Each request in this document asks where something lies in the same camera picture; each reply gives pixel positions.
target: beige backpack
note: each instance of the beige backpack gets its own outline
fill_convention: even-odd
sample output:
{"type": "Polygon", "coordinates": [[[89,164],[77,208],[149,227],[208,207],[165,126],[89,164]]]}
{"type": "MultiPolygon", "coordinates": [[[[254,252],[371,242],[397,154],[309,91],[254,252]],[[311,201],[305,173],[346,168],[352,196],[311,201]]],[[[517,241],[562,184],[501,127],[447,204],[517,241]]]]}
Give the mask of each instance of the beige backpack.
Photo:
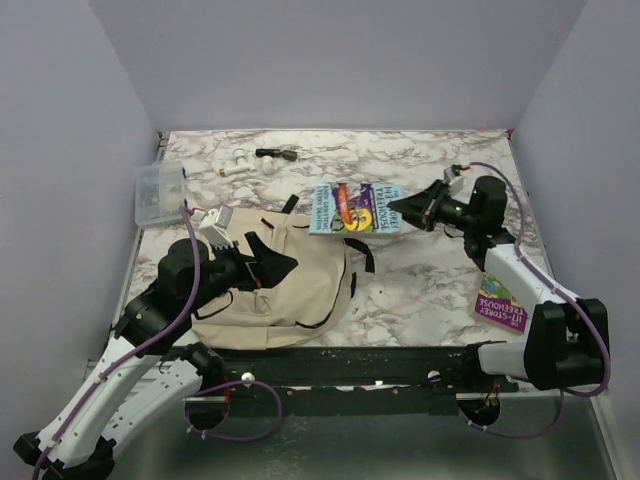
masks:
{"type": "Polygon", "coordinates": [[[295,258],[298,266],[275,288],[232,289],[202,307],[193,331],[204,343],[236,350],[283,347],[307,342],[340,321],[356,283],[349,247],[367,255],[366,271],[373,272],[373,257],[358,240],[309,235],[310,221],[307,215],[233,210],[227,233],[241,253],[252,255],[244,234],[255,231],[265,245],[295,258]]]}

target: white zip tie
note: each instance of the white zip tie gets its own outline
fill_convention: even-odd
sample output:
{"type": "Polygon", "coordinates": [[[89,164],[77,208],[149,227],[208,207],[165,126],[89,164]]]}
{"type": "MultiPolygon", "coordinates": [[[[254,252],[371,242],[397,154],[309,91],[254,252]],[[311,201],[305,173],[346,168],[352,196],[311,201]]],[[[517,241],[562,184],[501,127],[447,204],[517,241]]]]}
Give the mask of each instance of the white zip tie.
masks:
{"type": "Polygon", "coordinates": [[[49,441],[45,443],[45,447],[48,448],[49,450],[52,450],[59,443],[60,443],[60,440],[54,440],[53,438],[50,438],[49,441]]]}

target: book cover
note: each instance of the book cover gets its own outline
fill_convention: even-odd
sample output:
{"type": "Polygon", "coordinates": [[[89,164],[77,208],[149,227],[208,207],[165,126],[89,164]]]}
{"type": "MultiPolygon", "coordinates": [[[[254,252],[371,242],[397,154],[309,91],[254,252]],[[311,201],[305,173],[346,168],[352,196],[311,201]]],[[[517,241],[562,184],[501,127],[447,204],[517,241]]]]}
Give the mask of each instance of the book cover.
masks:
{"type": "Polygon", "coordinates": [[[309,233],[392,235],[400,232],[402,216],[387,207],[401,198],[400,185],[383,183],[323,183],[312,197],[309,233]]]}
{"type": "Polygon", "coordinates": [[[507,287],[486,272],[480,280],[473,314],[518,333],[524,333],[527,326],[527,311],[524,307],[507,287]]]}

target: black strap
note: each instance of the black strap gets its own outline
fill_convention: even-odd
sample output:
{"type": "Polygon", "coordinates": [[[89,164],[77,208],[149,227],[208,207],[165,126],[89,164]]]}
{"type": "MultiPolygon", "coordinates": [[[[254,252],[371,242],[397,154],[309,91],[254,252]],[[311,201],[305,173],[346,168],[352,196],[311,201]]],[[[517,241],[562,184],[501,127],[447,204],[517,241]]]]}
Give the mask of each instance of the black strap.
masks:
{"type": "Polygon", "coordinates": [[[287,200],[287,203],[285,203],[284,207],[282,207],[282,213],[286,213],[287,215],[289,215],[291,212],[293,212],[293,209],[296,207],[298,200],[300,200],[300,198],[297,195],[291,195],[289,197],[289,200],[287,200]]]}
{"type": "Polygon", "coordinates": [[[356,286],[358,285],[358,274],[353,272],[351,274],[351,298],[356,294],[356,286]]]}
{"type": "Polygon", "coordinates": [[[265,225],[267,226],[267,228],[269,228],[269,230],[273,230],[274,228],[276,228],[276,227],[274,227],[273,225],[271,225],[269,222],[267,222],[267,220],[266,220],[266,219],[264,219],[264,218],[261,218],[261,219],[260,219],[260,221],[261,221],[263,224],[265,224],[265,225]]]}
{"type": "Polygon", "coordinates": [[[217,314],[222,313],[227,308],[229,308],[231,306],[231,304],[233,303],[233,292],[231,290],[229,290],[227,293],[229,294],[229,303],[227,303],[224,307],[220,307],[215,312],[209,313],[209,314],[207,314],[207,315],[205,315],[203,317],[198,315],[198,311],[196,310],[195,312],[193,312],[193,316],[196,317],[196,320],[206,320],[207,318],[215,317],[217,314]]]}
{"type": "Polygon", "coordinates": [[[355,238],[345,238],[344,243],[353,248],[354,250],[358,250],[360,253],[364,254],[366,259],[364,262],[364,271],[367,273],[376,273],[376,263],[373,259],[373,253],[371,253],[371,249],[369,246],[364,243],[362,240],[357,240],[355,238]]]}

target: backpack strap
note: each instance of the backpack strap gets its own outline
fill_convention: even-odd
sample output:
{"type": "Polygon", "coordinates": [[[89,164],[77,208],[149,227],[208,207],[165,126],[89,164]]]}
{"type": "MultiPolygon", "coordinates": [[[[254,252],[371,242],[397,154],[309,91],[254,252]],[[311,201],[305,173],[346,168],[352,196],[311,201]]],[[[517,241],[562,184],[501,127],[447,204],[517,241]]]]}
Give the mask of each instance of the backpack strap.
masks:
{"type": "Polygon", "coordinates": [[[274,230],[276,227],[274,227],[272,224],[270,224],[264,217],[260,219],[260,221],[267,226],[267,228],[269,230],[274,230]]]}
{"type": "Polygon", "coordinates": [[[289,200],[287,200],[287,203],[285,203],[284,207],[282,207],[281,213],[286,213],[287,215],[289,215],[291,212],[293,212],[293,209],[296,207],[298,200],[300,200],[300,197],[298,197],[297,195],[291,195],[289,197],[289,200]]]}
{"type": "Polygon", "coordinates": [[[355,238],[345,238],[345,245],[353,248],[354,250],[358,250],[360,253],[364,254],[366,259],[364,263],[364,271],[367,273],[376,273],[376,263],[373,259],[373,253],[371,253],[371,249],[369,246],[364,243],[362,240],[358,240],[355,238]]]}
{"type": "Polygon", "coordinates": [[[356,287],[358,286],[358,274],[353,272],[351,274],[351,298],[356,294],[356,287]]]}

